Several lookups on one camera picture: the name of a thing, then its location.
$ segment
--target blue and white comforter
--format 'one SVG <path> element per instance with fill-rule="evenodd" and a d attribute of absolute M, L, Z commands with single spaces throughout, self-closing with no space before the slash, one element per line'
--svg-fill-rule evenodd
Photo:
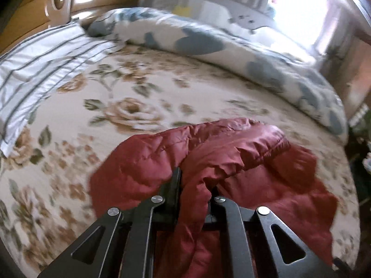
<path fill-rule="evenodd" d="M 348 138 L 340 98 L 317 71 L 188 18 L 151 8 L 109 11 L 93 22 L 88 34 L 130 41 L 216 64 L 253 81 L 326 127 L 342 143 Z"/>

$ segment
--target bedroom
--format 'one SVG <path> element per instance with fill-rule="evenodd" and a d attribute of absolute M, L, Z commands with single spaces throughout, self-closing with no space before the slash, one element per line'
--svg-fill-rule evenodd
<path fill-rule="evenodd" d="M 89 177 L 121 142 L 237 117 L 317 157 L 338 200 L 332 255 L 353 267 L 344 146 L 371 86 L 370 5 L 293 1 L 13 0 L 0 34 L 0 236 L 18 270 L 36 277 L 94 222 Z"/>

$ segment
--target metal rivet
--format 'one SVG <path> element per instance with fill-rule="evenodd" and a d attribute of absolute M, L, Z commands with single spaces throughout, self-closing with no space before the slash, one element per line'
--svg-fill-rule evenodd
<path fill-rule="evenodd" d="M 163 200 L 161 195 L 155 195 L 151 198 L 151 201 L 154 203 L 161 203 Z"/>
<path fill-rule="evenodd" d="M 214 201 L 217 203 L 224 203 L 226 201 L 226 198 L 223 196 L 216 196 L 214 197 Z"/>
<path fill-rule="evenodd" d="M 119 212 L 120 210 L 116 207 L 112 207 L 108 209 L 108 215 L 111 215 L 111 216 L 118 215 Z"/>
<path fill-rule="evenodd" d="M 261 206 L 257 209 L 257 211 L 259 212 L 259 214 L 261 215 L 268 215 L 270 213 L 270 209 L 268 207 L 265 207 L 265 206 Z"/>

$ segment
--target triangular cutout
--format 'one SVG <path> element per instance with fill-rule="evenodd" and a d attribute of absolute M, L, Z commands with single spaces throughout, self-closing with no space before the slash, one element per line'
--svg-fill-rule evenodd
<path fill-rule="evenodd" d="M 99 226 L 90 236 L 72 253 L 72 258 L 86 264 L 92 264 L 105 227 Z"/>
<path fill-rule="evenodd" d="M 305 257 L 303 249 L 300 248 L 277 224 L 273 224 L 271 229 L 285 264 L 291 264 L 294 261 Z"/>

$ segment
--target striped pillow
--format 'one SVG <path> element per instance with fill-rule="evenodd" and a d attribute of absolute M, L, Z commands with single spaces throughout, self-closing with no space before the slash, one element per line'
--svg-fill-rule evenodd
<path fill-rule="evenodd" d="M 0 150 L 7 157 L 29 114 L 90 64 L 123 47 L 91 38 L 77 22 L 33 35 L 0 57 Z"/>

